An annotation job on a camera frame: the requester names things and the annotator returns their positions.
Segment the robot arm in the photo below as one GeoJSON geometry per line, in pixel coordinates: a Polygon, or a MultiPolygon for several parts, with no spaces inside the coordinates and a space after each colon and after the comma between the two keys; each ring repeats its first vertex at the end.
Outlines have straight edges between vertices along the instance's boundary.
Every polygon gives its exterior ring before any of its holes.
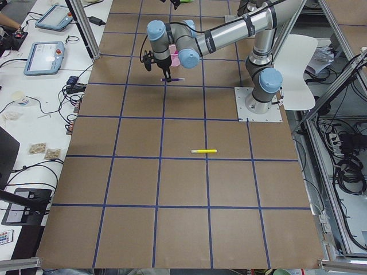
{"type": "Polygon", "coordinates": [[[247,37],[254,37],[253,48],[245,63],[254,88],[246,97],[245,106],[252,113],[264,114],[283,82],[281,73],[272,66],[276,29],[288,22],[303,5],[303,1],[297,0],[257,1],[248,13],[201,32],[195,30],[192,20],[168,23],[153,20],[146,28],[146,39],[151,50],[141,51],[140,61],[148,71],[152,64],[157,64],[165,80],[171,82],[170,45],[175,45],[181,65],[191,69],[204,56],[247,37]]]}

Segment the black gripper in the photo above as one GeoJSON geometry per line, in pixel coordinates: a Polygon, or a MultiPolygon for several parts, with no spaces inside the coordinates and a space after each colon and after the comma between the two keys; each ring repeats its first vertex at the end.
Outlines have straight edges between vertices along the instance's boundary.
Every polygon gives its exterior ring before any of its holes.
{"type": "Polygon", "coordinates": [[[181,1],[180,0],[170,0],[170,2],[173,4],[173,6],[174,6],[175,9],[178,9],[178,7],[181,4],[181,1]]]}
{"type": "Polygon", "coordinates": [[[162,69],[163,75],[166,82],[171,82],[171,72],[170,72],[170,66],[171,66],[171,59],[166,58],[164,60],[157,59],[157,65],[159,68],[162,69]]]}

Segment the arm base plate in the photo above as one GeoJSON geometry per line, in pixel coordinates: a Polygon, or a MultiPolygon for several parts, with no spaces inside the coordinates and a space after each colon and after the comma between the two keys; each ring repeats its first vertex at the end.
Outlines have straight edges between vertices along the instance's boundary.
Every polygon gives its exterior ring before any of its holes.
{"type": "Polygon", "coordinates": [[[253,98],[252,87],[235,87],[235,100],[239,122],[282,123],[276,94],[268,103],[253,98]]]}
{"type": "Polygon", "coordinates": [[[224,16],[224,21],[225,23],[231,23],[231,22],[241,22],[243,21],[243,16],[235,16],[235,15],[225,15],[224,16]]]}

